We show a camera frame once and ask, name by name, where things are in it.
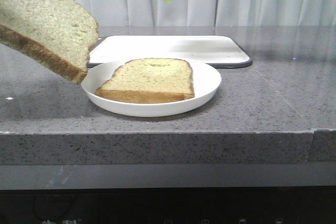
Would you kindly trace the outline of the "white round plate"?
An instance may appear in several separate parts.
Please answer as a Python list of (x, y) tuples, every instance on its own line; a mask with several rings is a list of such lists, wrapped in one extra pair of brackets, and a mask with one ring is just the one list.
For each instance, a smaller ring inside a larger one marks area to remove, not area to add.
[(221, 81), (221, 74), (210, 65), (201, 61), (186, 59), (193, 69), (195, 97), (188, 100), (156, 103), (137, 104), (112, 101), (95, 95), (96, 89), (111, 78), (114, 71), (126, 60), (117, 60), (102, 63), (91, 68), (81, 83), (88, 98), (97, 106), (107, 111), (127, 116), (158, 117), (181, 114), (199, 108), (207, 103), (216, 93)]

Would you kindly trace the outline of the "white cutting board grey rim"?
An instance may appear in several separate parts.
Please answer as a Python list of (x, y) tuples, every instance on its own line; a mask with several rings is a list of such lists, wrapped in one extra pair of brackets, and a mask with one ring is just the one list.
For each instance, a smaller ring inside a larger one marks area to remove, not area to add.
[(214, 68), (244, 68), (252, 59), (231, 38), (216, 35), (118, 35), (103, 37), (88, 67), (136, 58), (188, 58)]

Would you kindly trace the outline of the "thick top bread slice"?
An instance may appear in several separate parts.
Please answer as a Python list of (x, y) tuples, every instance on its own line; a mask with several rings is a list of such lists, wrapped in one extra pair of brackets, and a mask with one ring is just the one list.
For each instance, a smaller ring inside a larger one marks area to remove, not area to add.
[(76, 0), (1, 0), (1, 44), (74, 83), (87, 75), (98, 23)]

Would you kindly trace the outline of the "thin bottom bread slice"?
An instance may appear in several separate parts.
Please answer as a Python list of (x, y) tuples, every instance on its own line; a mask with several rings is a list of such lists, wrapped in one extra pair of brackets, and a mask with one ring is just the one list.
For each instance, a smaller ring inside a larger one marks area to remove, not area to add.
[(194, 98), (193, 69), (182, 59), (143, 58), (118, 67), (96, 95), (119, 102), (153, 104)]

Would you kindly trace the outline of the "black appliance control panel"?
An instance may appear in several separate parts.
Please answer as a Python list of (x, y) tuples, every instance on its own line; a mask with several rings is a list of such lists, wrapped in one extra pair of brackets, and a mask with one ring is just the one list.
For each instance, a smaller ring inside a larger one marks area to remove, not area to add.
[(335, 223), (335, 188), (9, 190), (1, 223)]

